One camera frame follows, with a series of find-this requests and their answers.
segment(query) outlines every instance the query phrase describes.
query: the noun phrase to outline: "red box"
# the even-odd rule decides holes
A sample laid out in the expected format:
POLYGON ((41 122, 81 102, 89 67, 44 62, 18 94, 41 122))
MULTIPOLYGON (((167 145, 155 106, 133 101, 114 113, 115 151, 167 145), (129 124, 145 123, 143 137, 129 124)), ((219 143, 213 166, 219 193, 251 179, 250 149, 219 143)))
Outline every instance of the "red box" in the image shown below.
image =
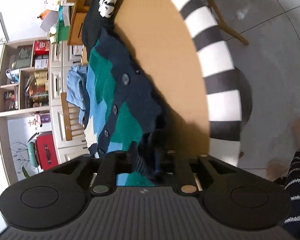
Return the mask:
POLYGON ((36 146, 40 166, 44 171, 59 165, 52 132, 40 133, 37 136, 36 146))
POLYGON ((34 54, 45 55, 49 54, 50 50, 50 41, 35 41, 34 42, 34 54))

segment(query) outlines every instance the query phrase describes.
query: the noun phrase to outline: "button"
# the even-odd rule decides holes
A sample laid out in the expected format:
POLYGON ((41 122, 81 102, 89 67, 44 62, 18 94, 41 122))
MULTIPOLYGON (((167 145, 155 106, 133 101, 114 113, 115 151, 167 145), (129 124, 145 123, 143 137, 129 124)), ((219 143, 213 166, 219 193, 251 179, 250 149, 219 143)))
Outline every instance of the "button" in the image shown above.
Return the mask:
POLYGON ((118 113, 118 108, 116 105, 112 106, 112 111, 114 114, 117 114, 118 113))
POLYGON ((128 74, 123 74, 122 78, 121 78, 122 84, 124 84, 125 86, 129 84, 130 82, 130 78, 128 74))

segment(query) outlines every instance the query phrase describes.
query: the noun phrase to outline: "blue cloth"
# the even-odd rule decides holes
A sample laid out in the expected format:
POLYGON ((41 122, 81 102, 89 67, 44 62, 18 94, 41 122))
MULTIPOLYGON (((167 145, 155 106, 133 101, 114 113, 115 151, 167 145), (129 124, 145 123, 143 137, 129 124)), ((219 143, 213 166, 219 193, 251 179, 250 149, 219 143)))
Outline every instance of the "blue cloth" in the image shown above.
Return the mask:
POLYGON ((80 108, 79 124, 83 124, 83 118, 89 116, 90 100, 86 90, 87 66, 72 66, 67 74, 67 101, 80 108))

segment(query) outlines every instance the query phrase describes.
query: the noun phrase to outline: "white and black patterned cloth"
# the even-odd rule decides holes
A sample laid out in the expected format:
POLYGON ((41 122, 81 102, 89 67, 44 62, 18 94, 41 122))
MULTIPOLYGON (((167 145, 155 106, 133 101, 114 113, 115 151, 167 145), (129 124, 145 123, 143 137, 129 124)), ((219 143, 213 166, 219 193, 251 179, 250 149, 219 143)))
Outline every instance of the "white and black patterned cloth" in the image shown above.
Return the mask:
POLYGON ((291 161, 285 189, 291 196, 292 208, 283 227, 290 234, 300 239, 300 149, 291 161))

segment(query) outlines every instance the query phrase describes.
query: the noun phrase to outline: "black pants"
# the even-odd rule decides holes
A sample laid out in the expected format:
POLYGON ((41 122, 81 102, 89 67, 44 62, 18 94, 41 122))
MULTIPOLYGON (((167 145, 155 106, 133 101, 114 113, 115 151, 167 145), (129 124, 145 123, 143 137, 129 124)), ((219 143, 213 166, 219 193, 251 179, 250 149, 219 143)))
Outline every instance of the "black pants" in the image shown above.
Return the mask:
POLYGON ((294 237, 300 239, 300 149, 291 161, 285 189, 291 196, 292 209, 283 227, 294 237))

